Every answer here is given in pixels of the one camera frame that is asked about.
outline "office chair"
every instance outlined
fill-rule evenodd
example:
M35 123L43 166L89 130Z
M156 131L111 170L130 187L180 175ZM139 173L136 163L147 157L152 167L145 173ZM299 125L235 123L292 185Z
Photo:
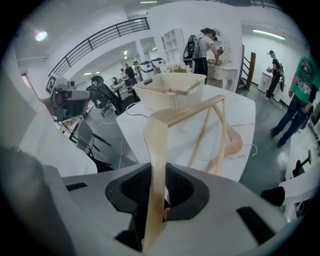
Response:
M90 155L92 148L95 148L100 152L100 149L95 146L95 138L111 147L111 144L106 142L105 139L94 134L94 132L84 119L80 121L76 133L78 134L76 147L84 151L88 156Z
M101 115L105 117L105 112L112 106L111 104L108 104L110 103L109 99L104 97L100 91L96 90L94 85L90 85L85 90L90 92L91 101L97 109L101 109Z
M111 104L115 108L115 114L117 116L121 115L125 112L127 106L132 103L138 102L139 99L136 95L129 96L124 100L121 100L118 96L116 96L108 86L104 84L104 79L100 75L95 75L91 78L92 85L98 89L105 97L109 98Z
M115 114L117 116L121 115L125 112L126 108L132 104L137 102L133 96L126 97L124 100L121 100L118 96L116 96L108 86L104 83L100 83L96 86L96 88L107 98L109 98L111 104L115 108Z

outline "railing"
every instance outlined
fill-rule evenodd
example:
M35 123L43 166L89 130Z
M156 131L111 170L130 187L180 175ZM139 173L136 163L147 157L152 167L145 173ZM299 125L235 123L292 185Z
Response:
M149 29L146 17L131 19L109 26L91 35L69 51L52 69L50 74L55 73L58 76L62 76L83 56L87 55L99 46L124 35Z
M274 8L281 12L284 12L284 10L276 3L276 1L253 1L253 0L214 0L214 2L219 2L231 6L238 6L238 7L248 7L248 6L261 6L261 7L267 7L267 8Z
M243 56L243 58L244 58L244 60L246 60L249 63L249 66L247 66L246 63L243 61L243 65L248 69L248 73L242 67L243 73L245 73L246 76L247 76L245 87L249 90L250 86L251 86L251 82L252 82L252 77L254 76L254 71L255 71L256 53L255 52L251 52L250 61L244 56Z

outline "white cabinet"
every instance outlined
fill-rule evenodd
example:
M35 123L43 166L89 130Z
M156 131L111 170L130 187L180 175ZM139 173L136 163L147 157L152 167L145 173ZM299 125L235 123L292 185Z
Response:
M168 63L181 63L185 50L185 42L181 28L174 28L162 37L165 58Z

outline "white plastic basket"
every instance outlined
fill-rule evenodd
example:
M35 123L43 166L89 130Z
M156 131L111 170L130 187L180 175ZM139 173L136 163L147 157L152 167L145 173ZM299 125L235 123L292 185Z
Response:
M192 73L160 73L134 86L142 103L150 110L189 108L201 102L206 76ZM187 95L156 92L144 87L186 91Z

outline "black pants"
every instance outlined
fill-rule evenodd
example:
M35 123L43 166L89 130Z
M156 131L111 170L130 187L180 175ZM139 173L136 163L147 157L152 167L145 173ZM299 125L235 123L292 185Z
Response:
M270 99L271 96L273 95L273 93L274 93L274 91L275 91L275 89L276 89L276 87L277 87L277 84L278 84L279 80L280 80L280 75L279 75L279 73L277 73L276 75L274 75L274 76L272 77L270 87L269 87L269 89L268 89L268 92L266 93L266 96L267 96L269 99Z
M196 58L194 59L195 66L194 66L194 73L208 76L208 62L207 58Z

